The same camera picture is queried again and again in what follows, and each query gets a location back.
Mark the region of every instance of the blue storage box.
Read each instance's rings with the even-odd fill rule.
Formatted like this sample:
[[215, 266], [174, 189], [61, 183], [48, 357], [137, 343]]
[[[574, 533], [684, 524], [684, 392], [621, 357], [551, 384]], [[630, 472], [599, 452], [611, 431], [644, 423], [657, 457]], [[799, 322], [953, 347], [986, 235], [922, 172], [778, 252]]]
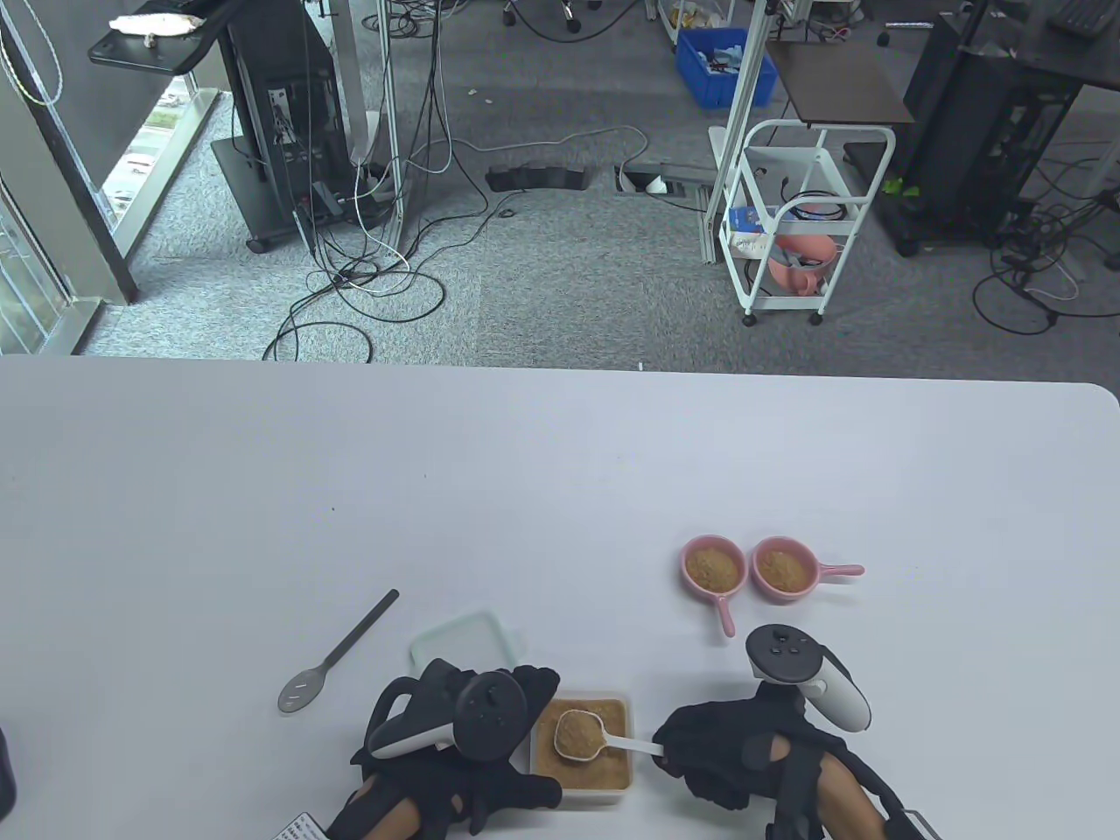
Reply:
[[[700, 108], [718, 111], [731, 106], [738, 73], [710, 73], [708, 56], [717, 49], [728, 49], [738, 45], [746, 49], [746, 29], [682, 29], [676, 40], [676, 69]], [[777, 85], [777, 68], [768, 55], [763, 55], [763, 66], [758, 71], [755, 86], [755, 108], [766, 108], [774, 97]]]

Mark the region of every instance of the brown powder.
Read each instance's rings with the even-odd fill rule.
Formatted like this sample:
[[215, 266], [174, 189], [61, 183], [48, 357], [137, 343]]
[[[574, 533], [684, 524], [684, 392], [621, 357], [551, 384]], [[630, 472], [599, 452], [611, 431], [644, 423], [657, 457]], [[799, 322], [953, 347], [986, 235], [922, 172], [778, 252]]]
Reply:
[[809, 586], [809, 572], [793, 554], [767, 551], [758, 560], [763, 580], [783, 592], [800, 592]]
[[625, 791], [631, 785], [629, 759], [625, 750], [607, 747], [590, 762], [570, 762], [557, 754], [553, 746], [557, 721], [569, 709], [592, 711], [603, 718], [603, 725], [610, 735], [631, 737], [626, 728], [626, 707], [622, 700], [553, 700], [536, 721], [536, 758], [532, 772], [551, 776], [569, 791]]
[[603, 727], [596, 718], [580, 711], [562, 715], [557, 724], [556, 746], [566, 757], [595, 758], [606, 746]]
[[684, 561], [684, 570], [697, 586], [717, 595], [739, 582], [739, 567], [719, 549], [697, 549]]

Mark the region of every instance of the white cart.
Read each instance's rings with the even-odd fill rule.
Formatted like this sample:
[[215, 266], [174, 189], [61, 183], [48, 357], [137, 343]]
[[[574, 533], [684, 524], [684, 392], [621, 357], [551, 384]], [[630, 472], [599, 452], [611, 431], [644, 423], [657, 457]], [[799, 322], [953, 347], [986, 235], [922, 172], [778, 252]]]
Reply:
[[[812, 309], [814, 311], [809, 323], [814, 326], [821, 323], [824, 308], [840, 282], [871, 199], [879, 192], [887, 164], [895, 150], [895, 132], [883, 125], [814, 125], [808, 128], [816, 131], [816, 144], [810, 147], [774, 147], [753, 142], [760, 132], [765, 138], [767, 132], [785, 125], [808, 128], [800, 120], [759, 122], [747, 132], [735, 164], [735, 177], [728, 178], [724, 187], [725, 209], [717, 227], [717, 237], [735, 292], [743, 306], [743, 323], [748, 327], [755, 325], [755, 310], [758, 309]], [[864, 194], [852, 192], [831, 152], [824, 148], [825, 139], [837, 131], [872, 131], [880, 133], [886, 140], [883, 160]], [[720, 160], [724, 155], [725, 133], [721, 127], [709, 130], [716, 160]], [[805, 192], [829, 195], [797, 196]], [[838, 220], [805, 220], [793, 213], [794, 207], [801, 207], [803, 215], [811, 214], [813, 205], [830, 208], [833, 211], [830, 215], [834, 215], [836, 207], [840, 206], [846, 208], [847, 214]], [[758, 214], [762, 233], [746, 249], [737, 249], [732, 243], [730, 213], [734, 207], [754, 207]], [[838, 249], [836, 261], [814, 295], [786, 291], [768, 276], [768, 261], [775, 249], [775, 239], [780, 235], [805, 234], [830, 236]]]

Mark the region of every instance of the white cloth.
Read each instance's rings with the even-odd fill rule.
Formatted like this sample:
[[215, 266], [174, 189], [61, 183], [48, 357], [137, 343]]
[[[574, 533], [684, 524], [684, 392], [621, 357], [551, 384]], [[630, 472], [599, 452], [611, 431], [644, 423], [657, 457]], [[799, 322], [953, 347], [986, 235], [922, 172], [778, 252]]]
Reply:
[[202, 18], [193, 15], [122, 15], [109, 21], [109, 28], [124, 35], [153, 35], [160, 38], [175, 38], [190, 35], [203, 25]]

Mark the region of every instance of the office chair wheel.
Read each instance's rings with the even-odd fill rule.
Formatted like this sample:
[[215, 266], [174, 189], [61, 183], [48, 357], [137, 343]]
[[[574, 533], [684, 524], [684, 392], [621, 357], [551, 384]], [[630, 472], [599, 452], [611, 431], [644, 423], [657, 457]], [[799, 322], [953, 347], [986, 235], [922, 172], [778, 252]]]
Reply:
[[915, 256], [917, 254], [917, 251], [918, 251], [917, 240], [903, 240], [902, 242], [895, 243], [895, 253], [897, 253], [899, 256], [905, 256], [906, 259], [909, 259], [911, 256]]

